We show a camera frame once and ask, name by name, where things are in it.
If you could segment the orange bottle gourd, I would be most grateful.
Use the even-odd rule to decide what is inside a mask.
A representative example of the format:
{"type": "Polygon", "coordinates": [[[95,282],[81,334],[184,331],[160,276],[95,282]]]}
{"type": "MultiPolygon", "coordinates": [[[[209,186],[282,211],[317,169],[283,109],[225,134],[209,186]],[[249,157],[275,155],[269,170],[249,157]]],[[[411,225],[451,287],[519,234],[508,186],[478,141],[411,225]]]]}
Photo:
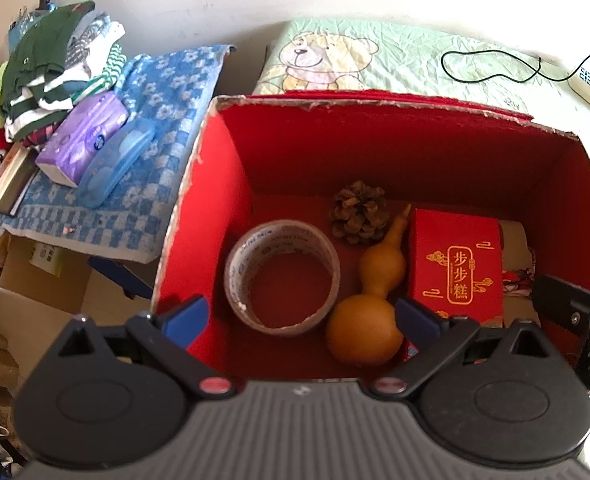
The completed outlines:
{"type": "Polygon", "coordinates": [[[345,298],[331,312],[327,348],[338,362],[380,366],[393,359],[402,345],[395,309],[387,297],[406,275],[401,242],[410,211],[406,207],[396,216],[380,243],[361,256],[358,266],[361,293],[345,298]]]}

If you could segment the red gift box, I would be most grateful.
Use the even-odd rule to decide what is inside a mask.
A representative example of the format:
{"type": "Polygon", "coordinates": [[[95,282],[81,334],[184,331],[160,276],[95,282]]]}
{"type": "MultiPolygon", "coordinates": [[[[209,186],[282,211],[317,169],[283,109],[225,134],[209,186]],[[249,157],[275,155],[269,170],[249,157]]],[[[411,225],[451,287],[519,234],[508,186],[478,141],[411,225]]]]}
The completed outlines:
{"type": "Polygon", "coordinates": [[[485,327],[504,326],[497,219],[415,208],[408,244],[411,299],[442,318],[466,315],[485,327]]]}

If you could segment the clear packing tape roll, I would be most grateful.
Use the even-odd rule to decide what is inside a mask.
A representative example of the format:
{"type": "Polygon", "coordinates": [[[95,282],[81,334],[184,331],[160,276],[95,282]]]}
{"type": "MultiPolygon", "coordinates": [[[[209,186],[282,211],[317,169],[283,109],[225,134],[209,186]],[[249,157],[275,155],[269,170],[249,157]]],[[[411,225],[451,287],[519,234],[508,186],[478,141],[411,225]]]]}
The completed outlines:
{"type": "Polygon", "coordinates": [[[229,253],[225,295],[257,332],[295,336],[318,325],[335,305],[341,267],[315,226],[279,220],[256,226],[229,253]]]}

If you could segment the brown pine cone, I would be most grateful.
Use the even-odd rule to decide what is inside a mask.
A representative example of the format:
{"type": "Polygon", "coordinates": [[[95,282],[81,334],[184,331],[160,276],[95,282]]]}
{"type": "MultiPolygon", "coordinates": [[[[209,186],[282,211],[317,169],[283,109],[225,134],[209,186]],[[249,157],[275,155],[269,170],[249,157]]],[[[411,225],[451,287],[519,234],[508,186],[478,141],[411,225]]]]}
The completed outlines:
{"type": "Polygon", "coordinates": [[[331,232],[348,244],[375,244],[384,237],[389,212],[385,191],[362,181],[344,186],[329,213],[331,232]]]}

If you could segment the beige leather pouch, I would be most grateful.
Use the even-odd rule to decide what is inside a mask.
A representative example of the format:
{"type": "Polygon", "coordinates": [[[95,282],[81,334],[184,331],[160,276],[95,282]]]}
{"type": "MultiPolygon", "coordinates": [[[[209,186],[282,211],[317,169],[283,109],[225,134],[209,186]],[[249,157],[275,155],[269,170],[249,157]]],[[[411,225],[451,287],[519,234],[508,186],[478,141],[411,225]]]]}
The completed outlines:
{"type": "Polygon", "coordinates": [[[535,256],[528,246],[524,226],[512,220],[500,220],[502,257],[502,321],[509,327],[515,320],[540,324],[532,294],[535,256]]]}

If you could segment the brown cardboard box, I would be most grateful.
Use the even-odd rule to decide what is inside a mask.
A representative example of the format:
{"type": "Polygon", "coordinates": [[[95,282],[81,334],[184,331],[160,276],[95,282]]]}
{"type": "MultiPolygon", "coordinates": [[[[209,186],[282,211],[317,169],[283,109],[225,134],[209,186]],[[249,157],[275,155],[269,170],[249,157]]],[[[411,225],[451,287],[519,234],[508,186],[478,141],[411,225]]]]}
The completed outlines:
{"type": "Polygon", "coordinates": [[[12,237],[0,287],[68,313],[81,310],[91,268],[80,252],[12,237]]]}

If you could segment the blue plastic case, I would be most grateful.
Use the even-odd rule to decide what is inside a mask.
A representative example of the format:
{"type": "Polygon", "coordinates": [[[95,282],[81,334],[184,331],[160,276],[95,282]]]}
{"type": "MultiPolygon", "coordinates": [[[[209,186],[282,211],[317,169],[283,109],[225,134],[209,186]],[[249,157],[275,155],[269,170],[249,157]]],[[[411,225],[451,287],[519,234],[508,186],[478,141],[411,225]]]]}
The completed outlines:
{"type": "Polygon", "coordinates": [[[82,174],[78,202],[90,209],[100,207],[150,145],[155,132],[153,120],[138,117],[114,133],[82,174]]]}

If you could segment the red cardboard box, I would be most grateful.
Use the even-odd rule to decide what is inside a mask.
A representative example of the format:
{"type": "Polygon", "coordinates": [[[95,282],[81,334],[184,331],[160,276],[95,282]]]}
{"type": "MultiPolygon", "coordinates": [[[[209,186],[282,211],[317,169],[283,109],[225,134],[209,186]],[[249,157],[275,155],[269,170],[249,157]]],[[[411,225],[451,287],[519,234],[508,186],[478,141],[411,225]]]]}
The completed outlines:
{"type": "Polygon", "coordinates": [[[321,328],[296,337],[246,326],[225,298],[225,260],[250,229],[301,220],[327,230],[334,195],[361,181],[403,203],[523,224],[536,268],[590,290],[590,160],[577,136],[523,114],[446,98],[290,94],[215,99],[184,172],[153,301],[202,295],[190,352],[233,379],[353,376],[321,328]]]}

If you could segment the stacked books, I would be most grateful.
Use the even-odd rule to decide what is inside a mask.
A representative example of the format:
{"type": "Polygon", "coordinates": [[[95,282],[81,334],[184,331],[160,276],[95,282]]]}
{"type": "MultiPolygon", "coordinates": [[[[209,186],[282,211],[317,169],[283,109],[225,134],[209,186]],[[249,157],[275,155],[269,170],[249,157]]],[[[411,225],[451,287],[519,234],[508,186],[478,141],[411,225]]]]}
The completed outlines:
{"type": "Polygon", "coordinates": [[[12,216],[38,170],[34,161],[38,152],[15,144],[0,166],[0,214],[12,216]]]}

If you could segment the purple tissue pack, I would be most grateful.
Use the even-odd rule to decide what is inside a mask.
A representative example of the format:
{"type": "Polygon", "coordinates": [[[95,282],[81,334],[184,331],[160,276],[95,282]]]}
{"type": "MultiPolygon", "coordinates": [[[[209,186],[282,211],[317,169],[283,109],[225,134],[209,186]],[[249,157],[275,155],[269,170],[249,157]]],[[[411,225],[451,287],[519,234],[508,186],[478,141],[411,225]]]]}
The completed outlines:
{"type": "Polygon", "coordinates": [[[80,101],[43,145],[37,167],[52,181],[75,188],[129,112],[118,96],[105,91],[80,101]]]}

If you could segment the blue patterned towel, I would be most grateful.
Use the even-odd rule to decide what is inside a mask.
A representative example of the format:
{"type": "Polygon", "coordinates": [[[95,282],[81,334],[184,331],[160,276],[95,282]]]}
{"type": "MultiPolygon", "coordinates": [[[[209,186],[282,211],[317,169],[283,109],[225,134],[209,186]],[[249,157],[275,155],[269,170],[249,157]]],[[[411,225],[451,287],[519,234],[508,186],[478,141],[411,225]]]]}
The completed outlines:
{"type": "Polygon", "coordinates": [[[116,260],[158,258],[199,127],[232,50],[213,44],[129,60],[114,87],[128,113],[126,125],[98,152],[78,188],[37,172],[17,214],[0,213],[0,236],[116,260]]]}

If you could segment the bear print pillow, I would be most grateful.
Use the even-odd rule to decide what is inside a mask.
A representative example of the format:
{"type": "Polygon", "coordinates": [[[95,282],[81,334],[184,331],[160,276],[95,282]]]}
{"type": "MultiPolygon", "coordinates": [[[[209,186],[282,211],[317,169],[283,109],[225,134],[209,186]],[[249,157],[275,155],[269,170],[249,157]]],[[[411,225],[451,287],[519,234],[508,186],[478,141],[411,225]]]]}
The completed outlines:
{"type": "MultiPolygon", "coordinates": [[[[418,96],[444,96],[530,115],[560,126],[586,112],[589,104],[568,82],[535,78],[527,84],[494,79],[484,84],[459,84],[441,70],[439,58],[448,50],[502,49],[488,41],[407,24],[361,18],[295,18],[271,44],[255,93],[289,91],[383,90],[418,96]]],[[[499,55],[447,61],[463,79],[493,73],[524,78],[527,70],[499,55]]],[[[590,60],[585,64],[590,71],[590,60]]],[[[567,68],[544,62],[544,72],[561,77],[567,68]]]]}

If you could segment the pile of folded clothes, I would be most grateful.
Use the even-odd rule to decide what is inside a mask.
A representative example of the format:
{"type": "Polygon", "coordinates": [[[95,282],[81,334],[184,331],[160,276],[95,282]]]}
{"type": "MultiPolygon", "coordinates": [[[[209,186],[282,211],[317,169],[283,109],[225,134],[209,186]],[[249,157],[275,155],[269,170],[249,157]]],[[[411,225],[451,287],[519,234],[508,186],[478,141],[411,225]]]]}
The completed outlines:
{"type": "Polygon", "coordinates": [[[0,114],[7,142],[61,122],[74,95],[103,75],[125,33],[92,0],[59,6],[30,27],[3,72],[0,114]]]}

